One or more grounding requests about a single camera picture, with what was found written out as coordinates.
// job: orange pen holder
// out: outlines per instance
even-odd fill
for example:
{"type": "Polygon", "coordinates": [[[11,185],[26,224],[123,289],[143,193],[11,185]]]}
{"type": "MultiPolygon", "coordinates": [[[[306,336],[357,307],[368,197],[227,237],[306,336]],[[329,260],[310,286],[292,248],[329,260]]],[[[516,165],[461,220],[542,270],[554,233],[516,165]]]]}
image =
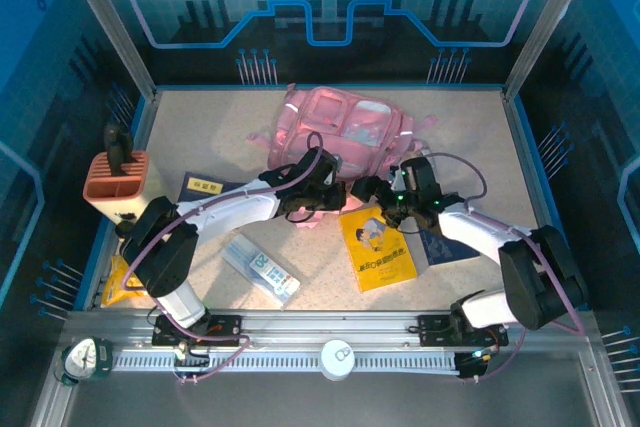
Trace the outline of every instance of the orange pen holder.
{"type": "Polygon", "coordinates": [[[122,164],[124,176],[112,176],[107,153],[96,155],[91,162],[83,196],[87,202],[118,224],[135,222],[156,197],[168,195],[166,184],[144,150],[132,153],[137,162],[122,164]]]}

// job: yellow booklet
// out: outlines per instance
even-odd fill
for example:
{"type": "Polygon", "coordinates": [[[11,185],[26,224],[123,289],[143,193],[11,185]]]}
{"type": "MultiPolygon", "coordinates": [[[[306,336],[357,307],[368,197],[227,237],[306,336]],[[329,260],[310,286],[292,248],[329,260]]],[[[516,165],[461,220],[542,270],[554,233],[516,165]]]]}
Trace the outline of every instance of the yellow booklet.
{"type": "Polygon", "coordinates": [[[380,207],[343,214],[340,224],[361,291],[418,276],[404,235],[384,223],[380,207]]]}

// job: round white object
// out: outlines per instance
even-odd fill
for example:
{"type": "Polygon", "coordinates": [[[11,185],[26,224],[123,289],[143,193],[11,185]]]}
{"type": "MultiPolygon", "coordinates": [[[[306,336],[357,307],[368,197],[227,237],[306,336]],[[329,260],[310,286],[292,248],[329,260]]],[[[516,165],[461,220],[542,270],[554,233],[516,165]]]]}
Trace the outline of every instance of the round white object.
{"type": "Polygon", "coordinates": [[[327,342],[320,352],[320,370],[329,380],[346,378],[353,370],[355,362],[353,349],[342,340],[327,342]]]}

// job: blue edge trim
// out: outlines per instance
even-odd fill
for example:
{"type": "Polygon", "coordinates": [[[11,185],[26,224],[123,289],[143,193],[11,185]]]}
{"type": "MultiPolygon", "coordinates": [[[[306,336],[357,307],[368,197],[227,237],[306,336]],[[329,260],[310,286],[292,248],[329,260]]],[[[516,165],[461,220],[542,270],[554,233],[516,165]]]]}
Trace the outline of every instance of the blue edge trim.
{"type": "MultiPolygon", "coordinates": [[[[301,87],[313,87],[315,86],[314,84],[299,84],[301,87]]],[[[425,89],[440,89],[440,88],[447,88],[450,89],[452,86],[451,85],[442,85],[442,86],[433,86],[433,85],[425,85],[425,84],[418,84],[418,83],[411,83],[411,84],[340,84],[342,87],[395,87],[395,88],[415,88],[415,87],[422,87],[425,89]]],[[[269,87],[269,86],[255,86],[256,88],[261,88],[264,89],[265,87],[269,87]]],[[[492,89],[496,89],[496,88],[502,88],[503,85],[502,84],[462,84],[462,85],[456,85],[454,88],[456,89],[461,89],[461,90],[473,90],[473,89],[487,89],[487,90],[492,90],[492,89]]],[[[276,90],[276,89],[284,89],[286,88],[285,85],[276,85],[276,86],[271,86],[272,89],[276,90]]],[[[185,85],[163,85],[163,86],[159,86],[158,89],[171,89],[171,90],[184,90],[184,91],[188,91],[188,90],[203,90],[203,89],[209,89],[209,90],[242,90],[242,89],[247,89],[247,86],[238,86],[238,85],[190,85],[190,86],[185,86],[185,85]]],[[[556,207],[556,203],[553,199],[553,194],[551,193],[551,186],[549,185],[549,182],[547,181],[547,176],[544,173],[544,168],[542,166],[542,160],[540,159],[540,154],[538,153],[538,149],[536,148],[536,142],[535,139],[533,138],[533,132],[531,130],[531,125],[529,124],[529,119],[527,118],[527,115],[525,113],[524,110],[524,105],[522,104],[522,100],[520,99],[520,96],[516,96],[515,99],[515,106],[516,106],[516,111],[518,114],[518,117],[520,118],[520,121],[522,122],[522,128],[524,130],[524,135],[525,135],[525,140],[527,143],[527,148],[529,149],[529,151],[531,152],[531,157],[533,158],[533,163],[535,166],[535,170],[536,170],[536,175],[538,176],[538,179],[540,180],[540,185],[542,187],[542,193],[544,195],[544,200],[547,204],[547,207],[549,209],[549,214],[551,216],[551,223],[552,225],[557,228],[560,233],[562,234],[562,236],[565,238],[566,240],[566,235],[564,232],[564,229],[562,227],[562,222],[560,221],[560,214],[558,213],[558,209],[556,207]]],[[[138,126],[140,124],[140,119],[142,118],[142,113],[144,111],[146,107],[146,102],[144,101],[143,97],[140,97],[140,100],[138,101],[138,106],[136,108],[136,114],[133,118],[133,122],[131,125],[131,131],[133,132],[133,134],[135,135],[136,131],[138,130],[138,126]]],[[[80,288],[78,289],[78,295],[76,297],[76,300],[73,304],[73,310],[83,310],[84,307],[84,303],[86,298],[89,295],[89,288],[91,287],[91,281],[93,279],[93,276],[95,274],[96,269],[98,268],[98,256],[100,255],[100,250],[102,249],[102,244],[104,242],[104,239],[107,235],[107,229],[109,229],[111,222],[109,221],[109,219],[107,219],[106,217],[103,217],[102,220],[100,221],[100,225],[98,227],[98,231],[96,232],[96,237],[95,240],[93,242],[93,246],[91,247],[91,253],[89,254],[89,259],[87,261],[87,266],[85,268],[85,273],[84,276],[82,277],[82,283],[80,284],[80,288]]]]}

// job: speckled tabletop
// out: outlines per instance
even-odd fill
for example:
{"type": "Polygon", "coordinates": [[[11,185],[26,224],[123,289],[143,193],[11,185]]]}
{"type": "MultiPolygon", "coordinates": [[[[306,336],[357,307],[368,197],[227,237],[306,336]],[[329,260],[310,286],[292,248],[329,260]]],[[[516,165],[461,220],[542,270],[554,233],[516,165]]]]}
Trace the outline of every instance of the speckled tabletop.
{"type": "MultiPolygon", "coordinates": [[[[417,119],[439,118],[419,135],[433,151],[446,151],[473,162],[486,176],[489,193],[475,203],[493,215],[535,225],[511,133],[497,91],[362,90],[388,99],[417,119]]],[[[266,169],[265,150],[245,141],[255,131],[270,131],[282,108],[284,91],[163,91],[148,144],[153,163],[167,181],[173,200],[185,171],[229,181],[249,181],[266,169]]],[[[479,192],[468,167],[438,159],[443,191],[463,197],[479,192]]],[[[361,293],[337,216],[327,215],[313,230],[299,229],[283,218],[239,229],[297,277],[301,286],[287,310],[426,310],[448,309],[451,302],[501,284],[499,267],[488,258],[428,266],[418,236],[407,236],[418,278],[361,293]]],[[[221,249],[228,233],[196,251],[189,280],[212,308],[274,309],[278,305],[227,264],[221,249]]],[[[136,298],[116,307],[146,308],[136,298]]]]}

